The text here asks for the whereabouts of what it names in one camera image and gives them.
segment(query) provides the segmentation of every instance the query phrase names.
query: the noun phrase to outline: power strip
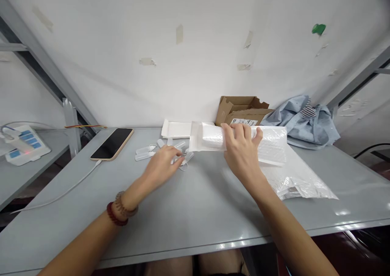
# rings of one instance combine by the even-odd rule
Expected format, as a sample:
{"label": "power strip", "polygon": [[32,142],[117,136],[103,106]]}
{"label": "power strip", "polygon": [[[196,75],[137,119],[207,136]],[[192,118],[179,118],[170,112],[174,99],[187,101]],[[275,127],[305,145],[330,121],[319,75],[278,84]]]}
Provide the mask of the power strip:
{"label": "power strip", "polygon": [[8,152],[5,155],[5,158],[9,163],[21,166],[27,162],[38,160],[41,156],[51,151],[30,126],[23,125],[15,127],[14,129],[20,132],[17,138],[24,141],[27,145],[30,145],[32,150],[23,152],[19,149],[14,149]]}

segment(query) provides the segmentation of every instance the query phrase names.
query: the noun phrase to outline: leg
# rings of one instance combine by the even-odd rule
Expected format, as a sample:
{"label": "leg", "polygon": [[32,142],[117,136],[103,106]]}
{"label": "leg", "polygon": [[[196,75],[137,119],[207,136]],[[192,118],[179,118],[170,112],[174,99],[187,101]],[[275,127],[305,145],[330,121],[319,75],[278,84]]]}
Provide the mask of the leg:
{"label": "leg", "polygon": [[192,276],[192,256],[146,263],[145,276]]}
{"label": "leg", "polygon": [[243,273],[248,275],[244,258],[239,249],[223,250],[199,255],[199,269],[201,276],[213,274]]}

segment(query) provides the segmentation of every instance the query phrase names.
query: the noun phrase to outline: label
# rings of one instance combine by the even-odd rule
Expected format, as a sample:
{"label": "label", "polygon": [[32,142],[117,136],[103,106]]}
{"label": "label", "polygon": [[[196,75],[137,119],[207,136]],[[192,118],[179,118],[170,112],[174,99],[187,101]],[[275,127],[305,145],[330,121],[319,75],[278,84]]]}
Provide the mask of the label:
{"label": "label", "polygon": [[230,124],[247,124],[248,126],[255,126],[258,120],[233,119]]}

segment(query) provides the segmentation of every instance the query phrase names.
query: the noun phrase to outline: green sticker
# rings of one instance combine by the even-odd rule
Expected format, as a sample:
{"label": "green sticker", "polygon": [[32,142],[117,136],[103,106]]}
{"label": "green sticker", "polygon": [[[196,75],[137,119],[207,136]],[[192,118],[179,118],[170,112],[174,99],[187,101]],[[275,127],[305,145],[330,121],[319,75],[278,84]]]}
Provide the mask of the green sticker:
{"label": "green sticker", "polygon": [[321,36],[324,33],[324,30],[326,28],[326,25],[324,24],[315,24],[312,28],[312,34],[318,34]]}

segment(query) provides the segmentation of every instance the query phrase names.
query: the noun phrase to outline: plastic bag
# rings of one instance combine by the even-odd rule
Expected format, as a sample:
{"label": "plastic bag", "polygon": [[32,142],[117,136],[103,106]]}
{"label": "plastic bag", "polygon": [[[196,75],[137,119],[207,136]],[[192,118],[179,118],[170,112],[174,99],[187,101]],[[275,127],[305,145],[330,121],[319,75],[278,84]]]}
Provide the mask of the plastic bag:
{"label": "plastic bag", "polygon": [[293,197],[338,199],[318,175],[287,145],[283,166],[260,164],[267,181],[281,200]]}
{"label": "plastic bag", "polygon": [[[225,151],[226,145],[223,129],[205,123],[198,123],[191,128],[189,151]],[[263,139],[258,148],[260,162],[282,166],[286,163],[285,147],[287,146],[287,132],[284,127],[254,126],[252,138],[256,135],[256,128],[263,131]]]}

